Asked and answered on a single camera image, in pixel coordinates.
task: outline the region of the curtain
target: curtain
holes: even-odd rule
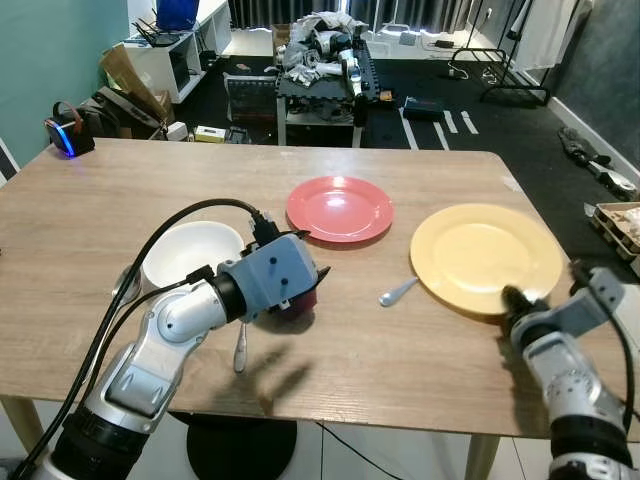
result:
[[[378,7],[378,17],[376,14],[376,0],[351,0],[349,2],[349,15],[356,20],[369,24],[369,29],[376,31],[382,28],[382,24],[393,20],[393,11],[395,9],[395,0],[380,0]]]
[[[338,7],[339,0],[229,0],[235,28],[270,28],[274,23],[292,23],[311,12]]]
[[[412,30],[425,29],[430,33],[464,30],[471,0],[379,0],[377,27],[383,22],[409,25]],[[349,14],[373,27],[376,0],[351,0]]]

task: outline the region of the blue light device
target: blue light device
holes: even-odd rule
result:
[[[69,110],[60,112],[60,105]],[[44,121],[53,144],[69,158],[82,155],[95,148],[95,142],[78,111],[67,102],[56,102],[53,116]]]

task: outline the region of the chair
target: chair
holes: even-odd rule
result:
[[[0,138],[0,187],[20,171],[20,167],[11,156],[9,149]]]

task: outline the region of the black cable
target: black cable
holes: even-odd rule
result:
[[[336,435],[335,433],[333,433],[333,430],[329,429],[328,427],[325,427],[324,425],[322,425],[320,422],[316,422],[316,425],[318,425],[320,428],[322,428],[323,431],[326,431],[329,435],[331,435],[333,438],[335,438],[336,440],[338,440],[342,445],[344,445],[345,447],[347,447],[349,450],[351,450],[353,453],[355,453],[356,455],[358,455],[360,458],[362,458],[365,462],[367,462],[369,465],[377,468],[378,470],[380,470],[382,473],[388,475],[391,478],[394,478],[395,480],[404,480],[402,477],[398,477],[397,475],[394,475],[393,473],[389,473],[387,472],[384,468],[382,468],[380,465],[378,465],[377,463],[375,463],[372,460],[369,460],[367,457],[365,457],[363,454],[361,454],[359,451],[357,451],[355,448],[353,448],[351,445],[349,445],[347,442],[345,442],[344,440],[342,440],[338,435]]]
[[[616,395],[616,398],[618,399],[618,401],[619,401],[620,403],[624,403],[624,399],[623,399],[623,398],[621,398],[621,397],[619,397],[619,396],[617,396],[617,395]],[[634,417],[636,417],[636,420],[638,420],[638,421],[640,422],[640,412],[638,412],[638,410],[636,410],[636,409],[634,408],[634,409],[633,409],[633,411],[631,412],[631,414],[632,414]]]
[[[622,414],[622,425],[625,428],[625,431],[629,433],[629,428],[631,427],[631,418],[634,414],[634,401],[636,396],[636,383],[635,377],[633,373],[633,357],[631,356],[631,347],[629,346],[629,340],[622,330],[622,326],[620,325],[620,321],[613,313],[609,305],[606,302],[600,299],[600,293],[596,291],[595,287],[591,285],[589,278],[582,271],[579,262],[573,262],[571,264],[571,273],[573,277],[579,283],[585,285],[591,296],[595,299],[596,303],[600,306],[600,308],[607,315],[609,322],[613,326],[616,334],[618,335],[618,339],[622,344],[622,351],[624,352],[624,367],[625,367],[625,375],[626,375],[626,396],[624,401],[624,413]]]
[[[22,475],[24,475],[27,469],[34,464],[35,460],[44,451],[45,447],[47,446],[47,444],[49,443],[49,441],[51,440],[55,432],[58,430],[58,428],[60,428],[60,425],[62,425],[62,422],[66,418],[67,414],[69,413],[69,410],[73,405],[73,401],[75,400],[76,396],[78,395],[78,392],[82,388],[82,382],[84,378],[87,376],[87,372],[89,371],[89,368],[91,366],[91,361],[93,357],[96,355],[96,353],[98,352],[102,338],[104,338],[104,336],[107,334],[107,330],[109,329],[111,320],[117,311],[118,305],[120,304],[120,301],[122,300],[122,297],[124,296],[125,292],[129,288],[129,285],[131,285],[131,283],[133,282],[133,279],[135,278],[138,270],[140,270],[140,267],[142,266],[142,261],[147,256],[147,253],[149,253],[149,250],[151,250],[151,247],[153,247],[153,245],[158,241],[158,239],[162,236],[164,232],[166,232],[170,227],[172,227],[176,222],[178,222],[182,218],[186,217],[187,215],[197,210],[201,210],[203,208],[213,207],[213,206],[238,207],[249,212],[254,220],[256,218],[262,218],[258,209],[256,209],[252,205],[249,205],[246,202],[235,200],[233,198],[213,198],[213,199],[203,200],[201,202],[194,203],[180,210],[178,213],[172,215],[168,220],[166,220],[162,225],[160,225],[160,227],[158,227],[158,229],[155,232],[153,232],[151,237],[149,237],[149,239],[143,245],[142,249],[138,253],[138,256],[136,257],[134,262],[131,264],[129,273],[127,273],[127,275],[125,276],[125,279],[122,282],[120,289],[112,298],[111,304],[109,305],[109,308],[107,309],[107,312],[105,313],[104,318],[102,319],[102,322],[100,323],[100,326],[98,327],[98,330],[96,331],[96,334],[93,337],[93,341],[89,346],[89,350],[87,351],[87,354],[85,355],[84,360],[80,365],[80,370],[78,371],[75,379],[73,380],[73,383],[71,384],[69,393],[67,394],[66,398],[62,402],[62,406],[58,410],[58,413],[54,417],[53,421],[51,422],[47,430],[44,432],[42,437],[40,437],[40,440],[38,440],[38,443],[31,449],[27,457],[22,462],[20,462],[20,465],[18,465],[16,470],[13,472],[11,476],[12,480],[18,480],[22,478]]]
[[[151,292],[143,295],[142,297],[137,299],[135,302],[133,302],[133,304],[127,309],[127,311],[124,312],[120,316],[120,318],[115,323],[113,328],[109,331],[109,334],[107,335],[107,338],[105,339],[104,344],[102,345],[102,348],[100,349],[100,352],[98,353],[98,357],[96,358],[96,364],[95,364],[95,366],[93,368],[93,371],[91,372],[91,378],[89,379],[89,382],[87,383],[87,388],[84,391],[84,395],[82,397],[82,400],[80,400],[81,404],[85,402],[85,400],[87,399],[87,397],[91,393],[91,390],[93,390],[93,387],[95,387],[96,381],[98,380],[98,376],[100,374],[100,368],[102,367],[102,362],[104,361],[104,356],[106,355],[107,351],[109,350],[109,345],[111,345],[111,342],[113,341],[113,338],[118,333],[118,330],[120,330],[120,327],[122,327],[122,325],[124,325],[124,322],[127,320],[127,318],[129,318],[129,316],[140,305],[142,305],[144,302],[146,302],[150,298],[153,298],[153,297],[155,297],[157,295],[160,295],[161,293],[168,292],[169,290],[173,290],[174,288],[178,288],[178,287],[181,287],[183,285],[186,285],[187,283],[189,283],[187,280],[181,280],[179,282],[172,283],[171,285],[167,285],[166,287],[162,287],[162,288],[158,288],[156,290],[152,290]]]

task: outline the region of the round black stool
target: round black stool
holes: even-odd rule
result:
[[[265,420],[171,412],[189,426],[187,454],[201,480],[251,478],[275,480],[289,465],[298,426]]]

